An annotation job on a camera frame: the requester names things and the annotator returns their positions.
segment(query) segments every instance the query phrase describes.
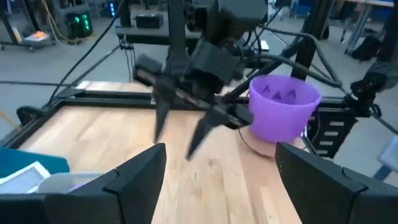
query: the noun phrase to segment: wooden table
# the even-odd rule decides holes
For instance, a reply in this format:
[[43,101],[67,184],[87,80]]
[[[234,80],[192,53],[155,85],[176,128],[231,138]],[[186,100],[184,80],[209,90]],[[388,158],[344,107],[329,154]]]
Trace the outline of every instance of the wooden table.
[[[108,82],[83,82],[79,88],[150,91]],[[153,223],[300,223],[275,161],[248,149],[237,131],[216,128],[194,159],[185,160],[202,115],[198,111],[169,114],[160,140],[167,150],[165,179]],[[154,110],[65,106],[21,149],[63,156],[72,172],[106,172],[152,146],[154,126]],[[257,150],[275,150],[247,131],[243,137]],[[295,145],[303,147],[303,142],[297,140]]]

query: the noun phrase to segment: teal cloth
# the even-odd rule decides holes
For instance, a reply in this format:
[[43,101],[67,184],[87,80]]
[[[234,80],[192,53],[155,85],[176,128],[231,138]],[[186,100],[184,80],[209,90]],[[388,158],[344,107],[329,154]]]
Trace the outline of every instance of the teal cloth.
[[65,158],[0,147],[0,178],[39,161],[50,174],[69,172]]

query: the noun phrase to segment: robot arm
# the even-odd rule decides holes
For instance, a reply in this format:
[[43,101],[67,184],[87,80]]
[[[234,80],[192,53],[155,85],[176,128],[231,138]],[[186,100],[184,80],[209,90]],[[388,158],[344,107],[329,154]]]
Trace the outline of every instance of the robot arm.
[[266,12],[263,0],[214,1],[206,10],[202,21],[206,26],[189,57],[185,50],[183,2],[169,1],[170,51],[165,69],[161,69],[161,63],[141,55],[134,76],[137,81],[154,87],[155,142],[176,99],[206,109],[193,135],[187,159],[214,127],[225,125],[237,129],[252,123],[252,114],[246,108],[224,104],[215,95],[233,79],[242,77],[243,55],[239,59],[231,52],[245,32],[256,28]]

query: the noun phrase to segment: gray floor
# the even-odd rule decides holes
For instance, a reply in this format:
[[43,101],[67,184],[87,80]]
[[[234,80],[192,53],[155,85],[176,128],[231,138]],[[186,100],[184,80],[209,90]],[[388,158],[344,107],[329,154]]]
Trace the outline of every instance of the gray floor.
[[[108,19],[95,21],[95,32],[100,34],[108,22]],[[299,31],[301,26],[301,19],[286,19],[284,21],[277,19],[271,25],[271,27],[291,31]],[[321,45],[327,59],[345,84],[345,88],[349,89],[351,82],[363,77],[371,62],[359,63],[345,56],[344,48],[339,42],[340,35],[341,29],[332,27],[329,40],[323,41]],[[291,37],[283,35],[281,37],[287,42],[292,40]],[[283,43],[270,33],[265,33],[262,38],[268,41],[272,54],[278,54],[284,48]],[[78,47],[56,45],[37,50],[33,54],[24,49],[7,47],[5,51],[0,51],[0,80],[59,82],[70,67],[88,50],[93,41],[94,38]],[[93,53],[73,72],[67,82],[79,76],[116,44],[118,44],[118,39],[113,32],[109,32]],[[150,54],[159,60],[164,60],[166,56],[167,48],[165,46],[142,44],[135,46],[137,54]],[[318,57],[315,57],[314,64],[322,67]],[[274,73],[287,75],[290,73],[290,68],[281,66]],[[124,52],[117,51],[110,56],[85,80],[128,82]],[[313,83],[324,96],[342,96],[338,90],[317,83],[311,78],[308,81]],[[17,121],[15,110],[18,107],[22,105],[41,106],[48,100],[52,91],[53,87],[0,85],[0,110]],[[397,94],[398,88],[395,88],[380,93],[376,100],[382,108],[384,119],[395,127],[398,127],[398,118],[394,116],[398,111],[398,103],[394,97]],[[0,137],[10,130],[9,124],[0,119]],[[376,120],[362,119],[355,125],[337,154],[335,162],[365,175],[373,175],[380,167],[376,156],[391,137],[393,135]],[[392,174],[386,182],[398,186],[398,175]]]

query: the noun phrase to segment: black cable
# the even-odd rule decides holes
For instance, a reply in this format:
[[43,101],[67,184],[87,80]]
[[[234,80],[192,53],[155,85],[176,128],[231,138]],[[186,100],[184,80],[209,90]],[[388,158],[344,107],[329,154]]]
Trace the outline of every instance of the black cable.
[[252,151],[254,151],[254,152],[257,152],[255,149],[253,149],[249,144],[248,144],[248,142],[246,142],[246,140],[244,140],[244,138],[243,138],[243,136],[242,136],[242,132],[241,132],[241,128],[239,128],[238,129],[238,133],[239,133],[239,135],[240,135],[240,137],[241,137],[241,139],[242,139],[242,142],[246,145],[246,147],[248,147],[250,150],[252,150]]
[[317,153],[317,151],[314,149],[314,146],[312,145],[313,142],[317,139],[317,137],[318,137],[318,135],[319,135],[319,132],[320,132],[320,130],[321,130],[321,116],[320,116],[319,110],[317,110],[317,112],[316,112],[316,117],[317,117],[316,119],[317,119],[317,121],[318,121],[318,124],[317,124],[317,131],[316,131],[316,133],[314,134],[314,136],[312,137],[312,139],[309,140],[309,142],[306,144],[306,146],[305,146],[304,148],[302,148],[302,150],[305,150],[306,148],[308,148],[308,149],[311,151],[312,154],[314,154],[314,155],[316,155],[316,156],[319,156],[318,153]]
[[[118,9],[115,12],[115,15],[118,14],[120,7],[122,5],[124,0],[121,0],[121,2],[119,3]],[[87,58],[87,56],[94,50],[94,48],[98,45],[98,43],[101,41],[101,39],[105,36],[105,34],[110,30],[110,28],[112,27],[112,25],[114,24],[115,20],[117,19],[116,16],[113,17],[111,23],[107,26],[107,28],[104,30],[104,32],[98,37],[98,39],[95,41],[95,43],[90,47],[90,49],[88,49],[88,51],[82,56],[81,59],[79,59],[79,61],[77,61],[77,63],[72,66],[72,68],[67,72],[67,74],[61,79],[60,84],[63,84],[64,81],[72,74],[72,72],[77,68],[77,66],[79,66],[79,64],[82,63],[82,61],[84,59]],[[55,90],[53,91],[53,93],[51,94],[51,97],[49,99],[49,102],[47,103],[48,105],[51,104],[55,94],[57,94],[58,90],[59,90],[59,86],[57,86],[55,88]]]
[[[284,39],[282,39],[281,37],[279,37],[275,32],[272,32],[272,34],[273,34],[277,39],[279,39],[285,46],[288,45],[288,43],[287,43]],[[293,43],[299,41],[299,39],[300,39],[299,37],[296,37],[296,38],[293,40]],[[317,72],[319,72],[319,74],[323,75],[325,78],[329,78],[329,76],[328,76],[325,72],[323,72],[320,68],[318,68],[316,65],[311,64],[311,67],[313,67]]]
[[120,49],[120,46],[116,45],[112,50],[106,53],[101,59],[95,62],[90,68],[85,70],[85,72],[83,72],[81,75],[75,78],[74,81],[68,84],[68,86],[65,89],[77,86],[88,74],[90,74],[94,69],[96,69],[99,65],[101,65],[108,57],[110,57],[118,49]]
[[329,72],[331,79],[337,83],[339,83],[338,86],[334,86],[337,88],[342,87],[342,82],[340,81],[340,79],[338,78],[336,72],[333,70],[333,68],[331,67],[331,65],[329,64],[329,62],[327,61],[325,55],[323,54],[323,51],[319,45],[319,41],[318,39],[311,35],[311,34],[306,34],[306,33],[302,33],[302,32],[288,32],[288,31],[284,31],[284,30],[278,30],[278,29],[273,29],[273,28],[269,28],[269,27],[263,27],[263,29],[271,31],[271,32],[275,32],[275,33],[279,33],[279,34],[284,34],[284,35],[292,35],[292,36],[297,36],[297,37],[302,37],[302,38],[307,38],[313,41],[313,43],[315,44],[315,48],[317,50],[317,54],[322,62],[322,64],[325,66],[326,70]]
[[134,59],[134,65],[132,65],[132,75],[134,75],[136,72],[136,62],[137,62],[136,50],[135,50],[134,46],[132,46],[132,54],[133,54],[133,59]]
[[249,32],[248,38],[247,38],[246,41],[243,43],[243,46],[246,46],[246,45],[249,43],[249,41],[250,41],[250,39],[251,39],[251,36],[252,36],[252,32]]
[[[282,10],[282,8],[280,7],[276,13],[269,19],[269,21],[264,25],[264,27],[267,27],[269,24],[271,24],[271,22],[278,16],[279,12]],[[261,34],[265,31],[264,28],[261,29],[260,33],[259,33],[259,37],[261,36]],[[249,48],[252,48],[255,42],[252,42]]]
[[282,63],[285,63],[287,65],[290,65],[291,67],[294,67],[296,69],[299,69],[301,72],[303,73],[307,73],[310,77],[326,84],[332,87],[340,87],[340,83],[338,82],[334,82],[330,79],[324,78],[322,76],[320,76],[319,74],[309,70],[307,67],[305,67],[304,65],[297,63],[297,62],[293,62],[285,57],[279,56],[279,55],[270,55],[270,54],[266,54],[266,55],[261,55],[260,57],[262,58],[269,58],[269,59],[273,59],[273,60],[278,60],[281,61]]
[[126,59],[127,59],[127,69],[129,70],[129,83],[131,83],[132,76],[131,76],[131,70],[130,70],[130,60],[129,60],[129,56],[127,55],[127,49],[124,49],[124,54],[126,55]]
[[239,44],[238,41],[235,41],[235,45],[239,48],[239,51],[241,52],[241,62],[244,61],[244,51],[243,51],[243,46]]
[[249,73],[246,74],[246,77],[252,76],[252,75],[254,74],[254,72],[256,72],[256,70],[257,70],[257,67],[253,67],[253,68],[251,69],[251,71],[250,71]]

